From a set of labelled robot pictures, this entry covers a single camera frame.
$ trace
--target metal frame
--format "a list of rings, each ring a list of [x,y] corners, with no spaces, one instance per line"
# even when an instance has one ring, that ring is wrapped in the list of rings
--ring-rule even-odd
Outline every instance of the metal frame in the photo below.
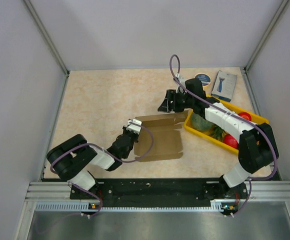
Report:
[[[282,18],[283,14],[287,10],[290,4],[290,0],[283,0],[279,5],[276,13],[274,14],[273,18],[271,19],[267,29],[265,30],[263,36],[261,37],[260,41],[258,42],[255,50],[253,51],[250,59],[248,60],[246,67],[244,68],[246,72],[248,72],[251,67],[253,66],[256,58],[259,56],[261,50],[264,48],[266,42],[268,41],[269,37],[271,36],[275,26],[278,24],[279,20]]]
[[[45,148],[43,150],[43,156],[42,156],[43,165],[42,165],[42,169],[41,169],[41,172],[40,172],[40,175],[39,175],[39,180],[44,178],[44,172],[45,172],[45,169],[46,169],[46,162],[47,162],[46,154],[51,149],[51,145],[52,145],[52,142],[53,142],[53,138],[54,138],[54,134],[55,134],[55,130],[56,130],[56,125],[57,125],[57,122],[58,122],[58,119],[59,119],[59,116],[60,116],[61,107],[62,107],[62,103],[63,103],[63,100],[64,100],[65,91],[66,91],[67,83],[69,81],[69,77],[70,77],[69,75],[66,76],[64,84],[62,86],[60,100],[59,100],[55,115],[53,117],[53,125],[51,127],[51,130],[49,131],[50,132],[49,140],[48,140],[48,143],[46,144],[46,146],[45,146]]]
[[[32,17],[32,19],[34,20],[34,23],[36,24],[39,33],[41,34],[42,38],[44,39],[48,49],[50,50],[50,53],[52,54],[52,56],[55,58],[57,64],[59,65],[59,67],[62,69],[62,71],[64,72],[64,74],[68,77],[70,71],[67,69],[63,59],[61,58],[58,50],[56,49],[49,33],[47,32],[46,28],[44,27],[39,15],[37,14],[33,4],[31,3],[30,0],[22,0],[22,2],[24,3],[26,9],[28,10],[30,16]]]
[[[57,112],[54,117],[54,124],[52,130],[50,131],[50,139],[48,144],[46,145],[46,152],[49,149],[52,139],[54,136],[54,132],[56,129],[56,124],[58,120],[58,116],[60,113],[60,109],[62,106],[65,89],[67,86],[69,70],[67,69],[64,61],[62,60],[59,52],[57,51],[50,35],[48,34],[46,28],[44,27],[40,17],[38,16],[31,0],[22,0],[26,9],[28,10],[30,16],[34,20],[41,36],[43,37],[47,47],[49,48],[52,56],[55,58],[56,62],[64,72],[66,76],[66,80],[64,82],[62,94],[60,96],[60,101],[58,105]],[[268,25],[266,31],[264,32],[262,38],[260,39],[257,47],[253,51],[247,65],[244,68],[241,68],[242,76],[246,85],[246,89],[249,94],[249,98],[255,113],[261,114],[260,105],[256,99],[256,96],[253,91],[253,86],[250,82],[248,71],[253,66],[255,60],[260,54],[261,50],[264,48],[267,40],[271,36],[275,26],[278,24],[279,20],[282,18],[284,12],[288,8],[290,0],[282,0],[279,8],[277,9],[275,15],[273,16],[270,24]],[[41,178],[44,174],[44,168],[41,173]],[[30,231],[31,223],[34,217],[34,212],[38,206],[42,209],[42,203],[58,203],[62,206],[66,206],[68,204],[86,204],[86,203],[95,203],[97,204],[97,200],[71,200],[70,199],[71,188],[70,185],[66,182],[31,182],[26,194],[26,198],[24,201],[21,217],[18,223],[15,240],[26,240],[28,238],[28,234]],[[227,199],[215,199],[211,201],[212,206],[217,206],[217,203],[225,203]],[[285,202],[286,208],[290,217],[290,181],[260,181],[252,183],[252,193],[250,196],[251,202]],[[160,211],[161,209],[151,209],[151,211]],[[205,210],[208,211],[210,209],[194,209],[194,208],[181,208],[181,209],[167,209],[167,211],[195,211],[195,210]],[[114,212],[114,211],[143,211],[143,209],[135,209],[135,208],[108,208],[105,209],[106,212]]]

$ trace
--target metal sheet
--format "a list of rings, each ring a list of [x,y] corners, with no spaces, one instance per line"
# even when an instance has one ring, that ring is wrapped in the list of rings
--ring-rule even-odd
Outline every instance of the metal sheet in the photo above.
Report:
[[[45,230],[66,212],[36,212]],[[235,218],[203,212],[106,212],[88,220],[70,216],[44,235],[31,226],[28,240],[290,240],[284,203],[249,203]]]

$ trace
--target cable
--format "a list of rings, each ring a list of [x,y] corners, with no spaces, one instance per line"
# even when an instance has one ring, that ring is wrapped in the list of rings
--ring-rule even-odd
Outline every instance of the cable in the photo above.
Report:
[[[245,206],[246,206],[248,200],[249,200],[250,197],[251,197],[251,193],[252,193],[252,182],[251,182],[250,179],[247,179],[247,181],[248,181],[248,183],[249,183],[249,193],[248,193],[248,195],[247,195],[245,201],[243,202],[243,204],[242,204],[242,205],[240,206],[240,208],[237,210],[237,212],[235,212],[235,213],[231,213],[231,214],[230,214],[232,217],[235,217],[238,213],[240,213],[240,212],[245,208]]]
[[[89,215],[89,216],[88,216],[88,219],[91,218],[91,217],[95,217],[96,215],[100,214],[101,209],[102,209],[102,207],[103,207],[103,201],[102,201],[102,199],[99,198],[99,197],[98,197],[97,195],[95,195],[94,193],[92,193],[92,192],[90,192],[90,191],[87,191],[87,190],[85,190],[84,188],[81,188],[80,186],[78,186],[78,185],[76,185],[76,184],[74,184],[74,183],[72,183],[72,185],[73,185],[75,188],[77,188],[77,189],[79,189],[79,190],[81,190],[81,191],[83,191],[83,192],[85,192],[85,193],[91,195],[93,198],[95,198],[95,199],[97,199],[97,200],[99,201],[99,207],[98,207],[98,210],[97,210],[95,213]],[[74,212],[74,213],[70,213],[70,214],[67,214],[67,215],[65,215],[65,216],[62,216],[61,218],[59,218],[58,220],[56,220],[55,222],[53,222],[53,223],[52,223],[52,224],[51,224],[47,229],[45,229],[45,230],[43,230],[43,231],[40,231],[40,230],[39,230],[38,221],[35,221],[35,230],[36,230],[36,232],[37,232],[38,235],[44,235],[45,233],[47,233],[48,231],[50,231],[53,227],[55,227],[57,224],[59,224],[61,221],[63,221],[64,219],[66,219],[67,217],[76,216],[76,215],[82,215],[82,214],[83,214],[83,213],[80,213],[80,212]]]
[[[180,58],[176,55],[176,54],[173,54],[171,57],[170,57],[170,60],[169,60],[169,69],[170,69],[170,72],[171,72],[171,75],[173,76],[173,79],[174,81],[185,91],[187,92],[188,94],[192,95],[194,98],[202,101],[203,103],[209,105],[210,107],[213,107],[219,111],[221,111],[222,113],[225,113],[225,114],[230,114],[229,112],[225,111],[224,109],[218,107],[218,106],[215,106],[213,104],[211,104],[210,102],[206,101],[205,99],[197,96],[196,94],[194,94],[193,92],[191,92],[190,90],[186,89],[185,86],[183,86],[181,84],[181,82],[179,81],[178,77],[174,74],[174,71],[173,71],[173,67],[172,67],[172,61],[173,61],[173,58],[177,58],[177,61],[178,61],[178,71],[177,71],[177,74],[179,75],[180,73],[180,68],[181,68],[181,62],[180,62]],[[271,143],[271,141],[269,140],[269,138],[266,136],[266,134],[258,127],[256,126],[255,124],[253,124],[252,122],[240,117],[240,116],[237,116],[237,115],[232,115],[233,118],[235,119],[238,119],[244,123],[247,123],[249,124],[250,126],[252,126],[253,128],[255,128],[262,136],[263,138],[265,139],[265,141],[267,142],[268,144],[268,147],[271,151],[271,154],[273,156],[273,162],[274,162],[274,167],[273,167],[273,170],[272,172],[270,173],[270,175],[266,176],[266,177],[251,177],[252,180],[256,180],[256,181],[266,181],[266,180],[269,180],[271,179],[275,173],[277,172],[277,158],[276,158],[276,154],[275,154],[275,150],[273,148],[273,145]]]
[[[57,174],[57,173],[54,171],[54,166],[55,166],[55,165],[56,165],[60,160],[62,160],[66,155],[70,154],[71,152],[73,152],[73,151],[75,151],[75,150],[77,150],[77,149],[80,149],[80,148],[87,147],[87,146],[92,146],[92,147],[97,148],[97,149],[99,149],[99,150],[101,150],[101,151],[104,151],[106,154],[110,155],[113,159],[115,159],[115,160],[117,160],[117,161],[119,161],[119,162],[121,162],[121,163],[129,164],[129,163],[134,163],[134,162],[136,162],[136,161],[141,160],[141,159],[144,158],[144,157],[145,157],[145,156],[146,156],[146,155],[151,151],[151,149],[153,148],[153,146],[154,146],[154,136],[153,136],[153,134],[151,133],[151,131],[150,131],[148,128],[146,128],[146,127],[144,127],[144,126],[142,126],[142,125],[139,125],[139,124],[133,123],[133,122],[131,122],[131,124],[133,124],[133,125],[135,125],[135,126],[138,126],[138,127],[141,127],[142,129],[144,129],[145,131],[147,131],[148,134],[150,135],[150,138],[151,138],[151,144],[150,144],[150,146],[149,146],[149,149],[148,149],[148,150],[147,150],[147,151],[146,151],[142,156],[137,157],[137,158],[135,158],[135,159],[132,160],[132,161],[124,161],[124,160],[119,159],[118,157],[114,156],[113,154],[111,154],[111,153],[108,152],[107,150],[103,149],[102,147],[100,147],[100,146],[98,146],[98,145],[96,145],[96,144],[94,144],[94,143],[84,143],[84,144],[78,145],[78,146],[76,146],[76,147],[73,147],[72,149],[68,150],[67,152],[63,153],[63,154],[60,155],[58,158],[56,158],[56,160],[53,161],[53,163],[50,165],[50,171],[51,171],[52,173],[54,173],[54,174]]]
[[[240,203],[240,196],[237,192],[235,192],[235,205],[238,206]]]

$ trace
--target green vegetable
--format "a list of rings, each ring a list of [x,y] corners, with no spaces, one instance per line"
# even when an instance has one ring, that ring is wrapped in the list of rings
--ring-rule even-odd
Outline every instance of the green vegetable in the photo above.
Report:
[[[210,137],[223,141],[223,134],[225,133],[225,131],[220,127],[215,125],[212,129],[212,133],[209,135]]]
[[[214,123],[205,120],[200,115],[193,113],[190,117],[191,125],[200,132],[206,132],[215,126]]]

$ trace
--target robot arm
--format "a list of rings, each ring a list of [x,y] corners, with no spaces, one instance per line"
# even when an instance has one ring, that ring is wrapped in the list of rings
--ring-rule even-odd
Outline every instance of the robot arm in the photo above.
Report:
[[[138,141],[141,132],[140,125],[142,125],[142,122],[139,120],[128,120],[127,126],[123,127],[123,133],[116,138],[107,152],[118,159],[128,158],[134,143]],[[50,150],[47,153],[47,160],[52,165],[64,153],[86,143],[87,140],[81,134],[77,134]],[[97,147],[86,145],[64,156],[61,161],[54,164],[53,169],[61,180],[94,192],[93,189],[96,189],[98,183],[85,167],[92,164],[106,171],[113,171],[123,163],[111,155]]]
[[[202,82],[198,79],[189,79],[184,81],[186,89],[190,90],[197,96],[205,99],[214,106],[226,111],[226,113],[215,109],[206,103],[199,101],[190,94],[186,93],[180,87],[177,90],[167,90],[163,103],[158,108],[159,112],[183,112],[184,109],[193,109],[195,114],[200,115],[230,135],[232,135],[239,143],[238,147],[238,163],[229,172],[220,177],[219,185],[223,193],[243,183],[249,176],[273,161],[272,152],[265,139],[251,125],[236,119],[233,115],[237,115],[227,109],[220,101],[214,97],[207,97],[203,90]],[[279,153],[277,150],[275,138],[270,125],[263,123],[258,127],[269,138],[276,157]]]

